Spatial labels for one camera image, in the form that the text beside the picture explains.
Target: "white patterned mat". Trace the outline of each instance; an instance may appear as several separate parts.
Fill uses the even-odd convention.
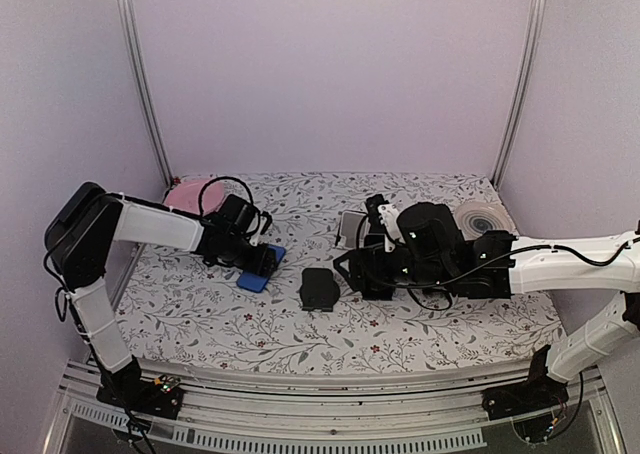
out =
[[[399,210],[418,201],[500,202],[489,181],[471,175],[251,174],[259,209],[273,215],[266,239],[287,249],[267,289],[236,287],[235,269],[147,246],[117,309],[134,355],[215,369],[286,374],[433,371],[525,359],[563,335],[546,293],[511,300],[458,299],[446,312],[425,311],[404,291],[388,302],[363,301],[336,280],[332,313],[300,309],[305,267],[328,267],[339,213],[362,210],[381,193]],[[227,191],[235,191],[230,184]],[[429,304],[444,305],[442,299]]]

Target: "blue object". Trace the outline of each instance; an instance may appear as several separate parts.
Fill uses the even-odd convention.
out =
[[[272,246],[271,244],[269,244],[269,248],[276,251],[276,265],[279,265],[287,250],[284,247]],[[260,277],[249,272],[243,272],[236,281],[236,284],[239,288],[246,289],[247,291],[262,292],[267,282],[269,282],[269,279],[268,277]]]

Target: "pink plate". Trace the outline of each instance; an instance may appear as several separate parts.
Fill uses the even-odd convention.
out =
[[[165,206],[173,206],[181,211],[199,214],[198,212],[198,194],[200,189],[209,179],[195,179],[186,181],[174,187],[164,201]],[[209,186],[204,193],[202,206],[204,213],[209,214],[217,210],[224,200],[224,185],[222,182],[216,182]]]

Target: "white wall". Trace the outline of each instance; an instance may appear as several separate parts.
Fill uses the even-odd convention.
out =
[[[134,0],[177,174],[489,174],[530,0]]]
[[[157,196],[116,0],[0,0],[0,452],[38,452],[68,357],[44,230],[85,180]]]
[[[529,235],[596,236],[640,218],[640,2],[548,0],[502,190]],[[578,327],[611,297],[558,293]],[[640,453],[640,342],[601,364],[627,449]]]

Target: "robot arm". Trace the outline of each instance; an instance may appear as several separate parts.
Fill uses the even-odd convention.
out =
[[[207,265],[224,263],[268,278],[277,265],[275,252],[257,240],[269,224],[267,213],[233,194],[218,211],[200,217],[109,194],[94,183],[78,189],[46,231],[45,265],[50,257],[74,321],[109,376],[98,393],[101,401],[175,418],[182,400],[176,387],[179,380],[150,383],[140,378],[140,367],[122,338],[104,281],[111,243],[173,247],[201,255]]]
[[[380,195],[365,205],[371,224],[365,248],[334,261],[365,298],[390,299],[402,287],[475,299],[557,289],[620,291],[579,330],[536,352],[526,381],[485,391],[483,407],[492,419],[565,402],[571,379],[640,337],[640,231],[573,240],[489,231],[465,241],[444,205],[418,203],[398,213]]]
[[[525,381],[488,389],[483,407],[491,419],[514,416],[566,402],[566,386],[589,366],[640,337],[640,245],[638,233],[574,240],[521,237],[513,250],[546,245],[570,248],[596,261],[590,265],[568,250],[529,251],[513,256],[509,270],[512,293],[556,289],[615,289],[604,309],[562,340],[533,355]],[[620,254],[612,254],[620,248]]]

